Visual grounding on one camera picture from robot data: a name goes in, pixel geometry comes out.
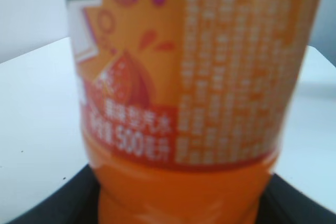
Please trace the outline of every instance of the orange soda bottle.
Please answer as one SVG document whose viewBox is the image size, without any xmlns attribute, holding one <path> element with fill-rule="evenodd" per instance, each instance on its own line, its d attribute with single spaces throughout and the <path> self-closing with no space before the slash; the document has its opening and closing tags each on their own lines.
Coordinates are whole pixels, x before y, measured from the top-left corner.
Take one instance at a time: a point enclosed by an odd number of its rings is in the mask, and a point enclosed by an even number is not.
<svg viewBox="0 0 336 224">
<path fill-rule="evenodd" d="M 100 224 L 252 224 L 318 0 L 68 0 Z"/>
</svg>

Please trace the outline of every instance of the white wall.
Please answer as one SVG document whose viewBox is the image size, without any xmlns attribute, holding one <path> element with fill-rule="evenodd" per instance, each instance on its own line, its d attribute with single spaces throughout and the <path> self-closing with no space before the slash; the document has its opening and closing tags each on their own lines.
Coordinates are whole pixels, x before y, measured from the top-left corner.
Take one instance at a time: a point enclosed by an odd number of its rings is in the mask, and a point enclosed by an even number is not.
<svg viewBox="0 0 336 224">
<path fill-rule="evenodd" d="M 311 35 L 316 47 L 336 66 L 336 0 L 321 0 Z"/>
<path fill-rule="evenodd" d="M 68 35 L 64 0 L 0 0 L 0 62 Z"/>
</svg>

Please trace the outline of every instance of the black stand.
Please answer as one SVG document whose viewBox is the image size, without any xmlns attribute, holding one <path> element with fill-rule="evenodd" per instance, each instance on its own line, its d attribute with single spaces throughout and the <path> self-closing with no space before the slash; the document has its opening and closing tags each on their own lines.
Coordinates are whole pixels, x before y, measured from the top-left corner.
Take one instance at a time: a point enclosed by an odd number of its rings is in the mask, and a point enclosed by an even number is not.
<svg viewBox="0 0 336 224">
<path fill-rule="evenodd" d="M 98 195 L 99 184 L 86 166 L 59 191 L 8 224 L 97 224 Z M 336 215 L 274 175 L 261 197 L 256 224 L 336 224 Z"/>
</svg>

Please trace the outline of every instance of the bottle label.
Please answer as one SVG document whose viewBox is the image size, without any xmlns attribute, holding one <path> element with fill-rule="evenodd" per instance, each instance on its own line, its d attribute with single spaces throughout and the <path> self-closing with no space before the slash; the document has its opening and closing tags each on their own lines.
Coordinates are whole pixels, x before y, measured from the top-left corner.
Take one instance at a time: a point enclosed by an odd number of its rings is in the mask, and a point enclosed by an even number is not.
<svg viewBox="0 0 336 224">
<path fill-rule="evenodd" d="M 112 155 L 208 171 L 277 149 L 318 0 L 68 0 L 82 127 Z"/>
</svg>

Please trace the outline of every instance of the white table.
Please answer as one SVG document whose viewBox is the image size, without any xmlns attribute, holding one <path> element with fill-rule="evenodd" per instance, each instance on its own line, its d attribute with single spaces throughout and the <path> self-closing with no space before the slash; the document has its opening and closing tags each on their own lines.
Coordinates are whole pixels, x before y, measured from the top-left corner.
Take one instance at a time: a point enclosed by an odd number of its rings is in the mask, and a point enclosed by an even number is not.
<svg viewBox="0 0 336 224">
<path fill-rule="evenodd" d="M 0 223 L 6 223 L 87 163 L 69 39 L 0 64 L 0 90 Z M 336 68 L 309 48 L 276 171 L 334 212 L 335 118 Z"/>
</svg>

